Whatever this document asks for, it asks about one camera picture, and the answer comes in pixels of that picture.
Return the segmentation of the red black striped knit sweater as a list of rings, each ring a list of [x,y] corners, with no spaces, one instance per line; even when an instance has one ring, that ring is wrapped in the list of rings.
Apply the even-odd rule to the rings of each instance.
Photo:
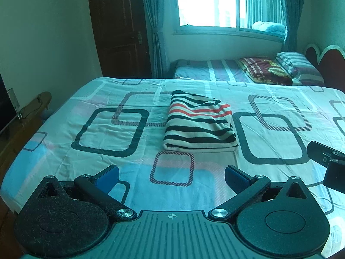
[[[171,96],[163,147],[183,153],[237,150],[232,107],[219,99],[175,90]]]

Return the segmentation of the bright bedroom window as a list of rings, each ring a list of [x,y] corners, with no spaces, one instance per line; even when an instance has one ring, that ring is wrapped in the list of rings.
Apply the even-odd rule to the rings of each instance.
[[[257,21],[285,26],[281,0],[175,0],[176,32],[180,34],[261,35],[283,39],[284,35],[253,30]]]

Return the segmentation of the patterned white bed sheet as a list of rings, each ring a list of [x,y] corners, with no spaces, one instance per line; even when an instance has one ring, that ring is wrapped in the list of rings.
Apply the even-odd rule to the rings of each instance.
[[[74,180],[115,164],[111,196],[141,210],[209,211],[233,196],[224,171],[284,182],[297,176],[330,223],[323,249],[344,248],[344,195],[307,156],[320,142],[344,150],[344,94],[318,86],[97,78],[32,136],[7,171],[1,197],[19,212],[47,175]]]

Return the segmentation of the striped grey pillow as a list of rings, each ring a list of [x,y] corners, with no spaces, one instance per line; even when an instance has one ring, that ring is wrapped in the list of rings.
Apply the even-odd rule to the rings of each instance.
[[[292,85],[325,85],[321,73],[301,53],[280,52],[276,54],[276,60],[280,66],[289,73]]]

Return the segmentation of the red scalloped headboard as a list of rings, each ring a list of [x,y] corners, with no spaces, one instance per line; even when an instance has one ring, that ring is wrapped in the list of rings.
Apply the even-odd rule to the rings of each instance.
[[[309,44],[305,48],[305,57],[322,75],[325,86],[342,92],[345,91],[345,53],[344,50],[332,44],[322,52],[315,44]]]

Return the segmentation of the brown wooden side furniture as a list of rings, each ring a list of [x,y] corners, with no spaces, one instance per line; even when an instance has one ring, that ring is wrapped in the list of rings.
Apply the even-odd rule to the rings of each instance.
[[[25,144],[43,124],[40,115],[52,99],[50,92],[42,92],[20,110],[21,119],[12,121],[1,134],[1,180]],[[17,243],[13,224],[16,215],[1,199],[1,258],[20,258],[22,251]]]

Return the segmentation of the dark red folded blanket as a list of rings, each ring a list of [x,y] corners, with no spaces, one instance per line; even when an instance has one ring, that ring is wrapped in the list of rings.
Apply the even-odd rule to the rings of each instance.
[[[236,63],[254,83],[292,85],[289,73],[268,57],[244,57]]]

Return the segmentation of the light blue bundle on sill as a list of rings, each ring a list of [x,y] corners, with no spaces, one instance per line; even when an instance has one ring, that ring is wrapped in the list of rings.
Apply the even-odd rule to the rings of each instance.
[[[268,33],[277,34],[277,35],[285,34],[285,26],[283,24],[275,23],[275,22],[257,21],[252,25],[251,28],[253,30],[268,32]]]

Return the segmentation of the teal right curtain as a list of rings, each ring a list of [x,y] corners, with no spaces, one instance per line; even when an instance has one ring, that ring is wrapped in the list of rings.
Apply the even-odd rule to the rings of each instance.
[[[282,10],[286,22],[283,52],[295,52],[297,47],[297,32],[301,20],[305,0],[281,0]]]

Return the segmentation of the teal curtain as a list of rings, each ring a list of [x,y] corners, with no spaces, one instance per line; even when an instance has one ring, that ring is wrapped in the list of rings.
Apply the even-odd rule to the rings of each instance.
[[[295,52],[297,47],[297,32],[301,20],[305,0],[281,0],[282,10],[286,22],[283,52]]]
[[[152,76],[154,78],[165,78],[169,71],[169,63],[163,34],[164,0],[144,0],[144,6],[149,18],[153,42]]]

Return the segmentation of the dark wooden door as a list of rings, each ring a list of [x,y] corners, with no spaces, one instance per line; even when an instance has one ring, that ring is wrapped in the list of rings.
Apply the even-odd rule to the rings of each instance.
[[[89,0],[102,75],[151,78],[143,0]]]

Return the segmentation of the teal left curtain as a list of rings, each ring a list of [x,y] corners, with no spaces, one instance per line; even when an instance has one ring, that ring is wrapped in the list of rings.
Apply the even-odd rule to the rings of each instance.
[[[164,0],[144,0],[144,6],[149,18],[153,42],[152,76],[154,78],[165,78],[169,71],[169,63],[163,34]]]

